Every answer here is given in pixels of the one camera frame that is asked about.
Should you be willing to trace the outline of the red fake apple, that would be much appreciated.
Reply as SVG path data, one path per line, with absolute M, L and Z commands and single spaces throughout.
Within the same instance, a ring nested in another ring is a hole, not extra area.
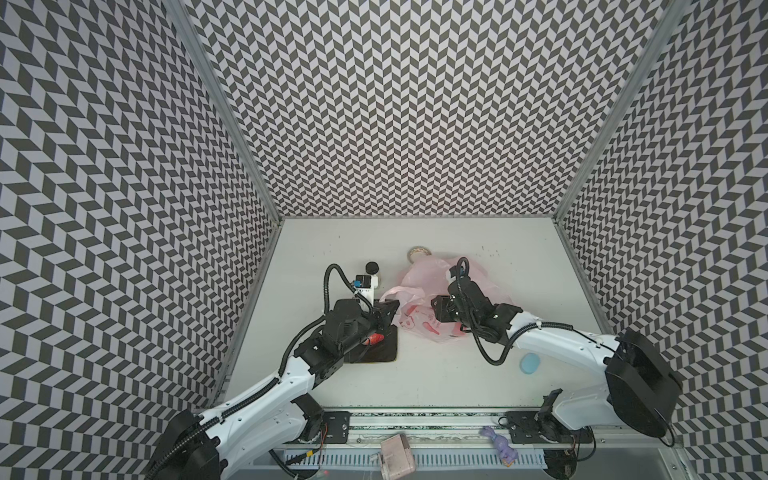
M 369 336 L 369 337 L 368 337 L 368 338 L 367 338 L 367 339 L 366 339 L 366 340 L 363 342 L 363 344 L 364 344 L 365 346 L 373 346 L 373 345 L 376 345 L 376 344 L 378 344 L 378 343 L 380 343 L 380 342 L 382 342 L 382 341 L 384 341 L 384 340 L 385 340 L 385 336 L 384 336 L 383 334 L 380 334 L 380 333 L 374 333 L 374 334 L 372 334 L 371 336 Z

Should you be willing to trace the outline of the pink plastic bag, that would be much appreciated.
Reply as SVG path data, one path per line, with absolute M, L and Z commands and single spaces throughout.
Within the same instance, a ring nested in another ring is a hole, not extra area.
M 425 256 L 404 272 L 400 284 L 387 290 L 380 300 L 397 301 L 399 308 L 393 324 L 399 329 L 437 343 L 471 334 L 471 324 L 459 318 L 458 294 L 464 293 L 478 305 L 473 308 L 478 322 L 495 328 L 502 336 L 511 320 L 522 309 L 513 304 L 486 270 L 471 260 L 469 274 L 462 278 L 461 286 L 454 287 L 457 258 L 443 259 Z

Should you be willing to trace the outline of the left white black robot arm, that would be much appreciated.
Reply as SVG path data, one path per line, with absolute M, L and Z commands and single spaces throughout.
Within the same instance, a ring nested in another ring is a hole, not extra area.
M 311 391 L 328 380 L 354 350 L 385 334 L 399 308 L 377 301 L 379 266 L 370 261 L 348 298 L 323 294 L 323 313 L 289 342 L 277 370 L 241 394 L 201 413 L 177 414 L 157 441 L 147 479 L 229 479 L 251 461 L 294 440 L 312 442 L 325 431 L 323 408 Z

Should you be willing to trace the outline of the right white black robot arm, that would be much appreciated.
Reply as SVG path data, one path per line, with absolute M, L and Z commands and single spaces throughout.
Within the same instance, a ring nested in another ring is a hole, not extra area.
M 665 440 L 674 434 L 672 416 L 682 394 L 682 378 L 659 349 L 638 331 L 586 332 L 543 320 L 509 303 L 494 303 L 470 277 L 461 257 L 447 272 L 448 287 L 433 302 L 436 317 L 455 322 L 473 338 L 494 367 L 519 347 L 582 368 L 596 378 L 575 390 L 555 388 L 533 416 L 537 433 L 555 443 L 595 426 L 626 426 Z

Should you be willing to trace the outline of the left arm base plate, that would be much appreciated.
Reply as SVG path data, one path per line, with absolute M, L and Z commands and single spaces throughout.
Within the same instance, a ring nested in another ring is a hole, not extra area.
M 346 444 L 349 438 L 351 412 L 324 411 L 311 417 L 299 436 L 301 443 Z

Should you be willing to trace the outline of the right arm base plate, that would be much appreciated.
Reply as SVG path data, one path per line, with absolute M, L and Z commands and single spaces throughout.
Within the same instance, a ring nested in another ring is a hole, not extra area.
M 498 425 L 506 429 L 514 444 L 568 444 L 589 443 L 594 434 L 589 428 L 569 430 L 552 414 L 542 414 L 533 410 L 510 410 L 498 420 Z

